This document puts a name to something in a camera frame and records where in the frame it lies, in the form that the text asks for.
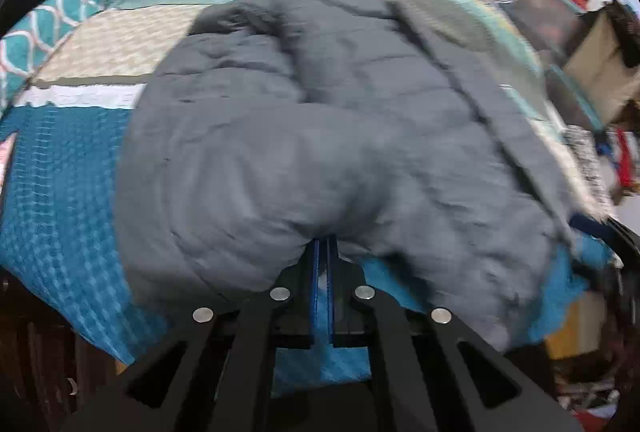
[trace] bed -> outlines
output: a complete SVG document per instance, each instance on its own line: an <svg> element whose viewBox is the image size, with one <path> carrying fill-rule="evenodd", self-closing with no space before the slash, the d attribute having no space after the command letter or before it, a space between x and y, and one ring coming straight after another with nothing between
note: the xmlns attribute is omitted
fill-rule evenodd
<svg viewBox="0 0 640 432"><path fill-rule="evenodd" d="M0 141L18 134L3 189L0 263L58 310L92 344L130 364L168 328L132 301L114 233L115 170L132 112L156 66L212 4L234 0L47 0L0 41ZM549 121L536 53L487 0L409 0L437 33L474 51L491 69L562 170L579 210L598 203ZM585 261L603 267L609 250L578 237ZM570 252L554 258L541 290L544 310L525 342L558 329L586 288ZM420 308L420 295L384 263L363 258L367 280ZM326 304L320 290L319 303ZM334 351L319 335L314 351L278 355L276 393L369 375L366 351Z"/></svg>

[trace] teal patterned pillow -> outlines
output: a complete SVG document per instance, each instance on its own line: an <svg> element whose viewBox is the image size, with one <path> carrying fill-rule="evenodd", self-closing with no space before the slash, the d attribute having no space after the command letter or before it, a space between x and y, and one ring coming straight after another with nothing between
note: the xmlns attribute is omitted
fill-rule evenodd
<svg viewBox="0 0 640 432"><path fill-rule="evenodd" d="M105 0L45 0L0 40L0 116L25 82Z"/></svg>

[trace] white stripe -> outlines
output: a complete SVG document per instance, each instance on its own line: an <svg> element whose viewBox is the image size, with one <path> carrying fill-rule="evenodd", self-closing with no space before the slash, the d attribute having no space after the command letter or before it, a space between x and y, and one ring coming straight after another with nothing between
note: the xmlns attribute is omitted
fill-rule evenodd
<svg viewBox="0 0 640 432"><path fill-rule="evenodd" d="M16 98L14 106L34 107L51 103L56 107L135 108L145 83L135 85L52 85L49 88L32 86Z"/></svg>

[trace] triangular cutout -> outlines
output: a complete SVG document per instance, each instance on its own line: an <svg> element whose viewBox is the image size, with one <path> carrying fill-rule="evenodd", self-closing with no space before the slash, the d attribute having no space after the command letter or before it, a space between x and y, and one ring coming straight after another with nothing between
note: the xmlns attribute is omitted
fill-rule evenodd
<svg viewBox="0 0 640 432"><path fill-rule="evenodd" d="M127 395L151 408L159 408L187 350L187 342L178 342L162 358L134 380Z"/></svg>
<svg viewBox="0 0 640 432"><path fill-rule="evenodd" d="M518 386L473 345L469 342L460 342L458 349L485 407L496 408L518 395L520 392Z"/></svg>

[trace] silver screw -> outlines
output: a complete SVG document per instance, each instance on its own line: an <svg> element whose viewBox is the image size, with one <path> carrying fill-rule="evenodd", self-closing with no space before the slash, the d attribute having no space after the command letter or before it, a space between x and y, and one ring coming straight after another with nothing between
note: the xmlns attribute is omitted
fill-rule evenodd
<svg viewBox="0 0 640 432"><path fill-rule="evenodd" d="M213 311L208 307L200 307L193 312L193 319L197 323L206 323L213 318Z"/></svg>
<svg viewBox="0 0 640 432"><path fill-rule="evenodd" d="M451 312L444 307L438 307L431 312L431 319L436 323L449 323L451 321Z"/></svg>
<svg viewBox="0 0 640 432"><path fill-rule="evenodd" d="M286 287L274 287L269 296L277 302L282 302L291 296L291 291Z"/></svg>
<svg viewBox="0 0 640 432"><path fill-rule="evenodd" d="M371 300L375 296L376 290L371 286L358 286L353 290L353 293L360 300Z"/></svg>

